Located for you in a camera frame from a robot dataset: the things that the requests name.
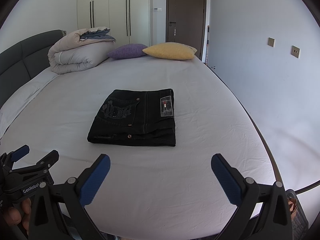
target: door handle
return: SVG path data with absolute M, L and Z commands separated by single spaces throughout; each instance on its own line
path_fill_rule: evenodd
M 91 1 L 90 1 L 90 28 L 92 28 L 92 21 L 91 21 Z
M 93 12 L 93 0 L 92 0 L 92 23 L 93 23 L 93 27 L 94 27 L 94 12 Z
M 131 36 L 131 14 L 130 14 L 131 6 L 130 6 L 130 1 L 131 0 L 129 0 L 129 30 L 130 30 L 130 36 Z
M 127 36 L 128 36 L 128 10 L 127 10 L 127 2 L 128 0 L 125 0 L 125 24 L 127 26 Z

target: white wardrobe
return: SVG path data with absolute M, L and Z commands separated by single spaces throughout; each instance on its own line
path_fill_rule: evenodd
M 106 26 L 117 47 L 150 46 L 150 0 L 78 0 L 78 28 Z

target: purple pillow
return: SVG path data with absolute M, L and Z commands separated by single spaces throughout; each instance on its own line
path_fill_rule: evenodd
M 107 54 L 108 57 L 114 59 L 142 57 L 146 54 L 142 51 L 148 46 L 143 44 L 127 44 L 123 45 Z

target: silver screw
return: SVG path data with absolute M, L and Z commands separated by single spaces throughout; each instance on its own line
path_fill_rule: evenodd
M 76 182 L 76 178 L 71 177 L 67 181 L 68 181 L 69 184 L 74 184 Z
M 43 182 L 41 182 L 41 183 L 39 184 L 39 187 L 40 187 L 40 188 L 44 188 L 46 185 L 47 185 L 47 184 L 43 181 Z
M 245 178 L 245 181 L 246 181 L 248 184 L 253 184 L 253 183 L 254 183 L 254 179 L 253 179 L 253 178 L 250 178 L 250 177 Z
M 277 186 L 277 187 L 282 187 L 282 183 L 281 183 L 280 181 L 277 181 L 277 182 L 276 182 L 276 186 Z

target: wall socket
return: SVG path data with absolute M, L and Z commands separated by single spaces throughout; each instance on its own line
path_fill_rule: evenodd
M 300 49 L 297 48 L 297 47 L 295 47 L 295 46 L 292 46 L 291 55 L 294 55 L 295 57 L 299 58 L 299 56 L 300 56 Z
M 269 38 L 268 39 L 268 45 L 271 46 L 271 47 L 274 47 L 275 46 L 275 39 Z

